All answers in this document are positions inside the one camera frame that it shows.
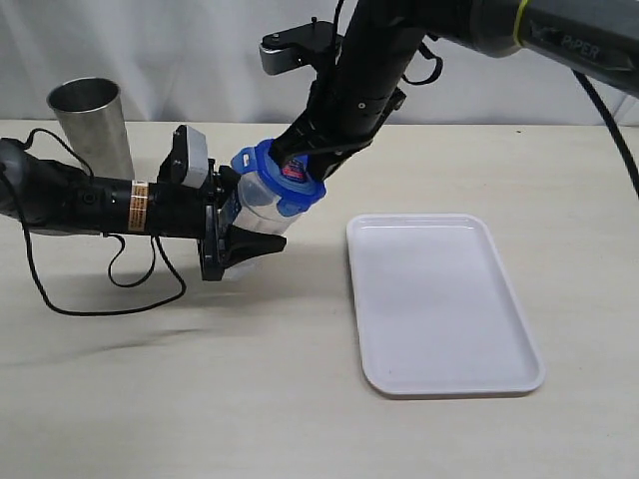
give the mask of metal cup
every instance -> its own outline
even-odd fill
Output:
[[[96,177],[135,177],[120,87],[105,78],[80,78],[60,85],[47,98],[71,148]]]

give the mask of white plastic tray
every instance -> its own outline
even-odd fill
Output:
[[[545,369],[488,228],[376,215],[347,230],[364,374],[390,396],[520,395]]]

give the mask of table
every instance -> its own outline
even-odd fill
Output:
[[[24,138],[35,125],[0,122]],[[282,126],[195,125],[225,161]],[[152,179],[172,124],[131,124]],[[639,130],[625,130],[639,152]],[[41,158],[67,158],[41,140]],[[0,222],[0,477],[636,478],[639,205],[601,128],[405,126],[328,182],[285,253],[204,284],[192,241],[167,240],[186,298],[120,318],[49,312],[18,225]],[[516,399],[391,401],[358,362],[344,229],[365,213],[469,213],[489,225],[548,369]],[[145,269],[133,239],[120,277]],[[117,242],[36,238],[67,307],[175,290],[162,269],[110,286]]]

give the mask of blue plastic lid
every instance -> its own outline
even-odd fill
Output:
[[[273,140],[264,140],[254,148],[242,150],[231,162],[240,174],[258,172],[265,185],[282,199],[278,210],[285,217],[304,213],[326,195],[323,182],[307,173],[308,156],[297,157],[280,169],[269,155]]]

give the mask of white backdrop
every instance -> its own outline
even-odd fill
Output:
[[[331,19],[335,1],[0,0],[0,118],[52,118],[47,93],[95,75],[121,84],[130,120],[288,122],[313,72],[268,77],[258,44],[311,15]],[[600,123],[571,73],[530,52],[493,60],[443,41],[433,49],[443,77],[406,86],[394,123]],[[426,68],[415,61],[411,76]],[[600,91],[620,121],[639,125],[634,101]]]

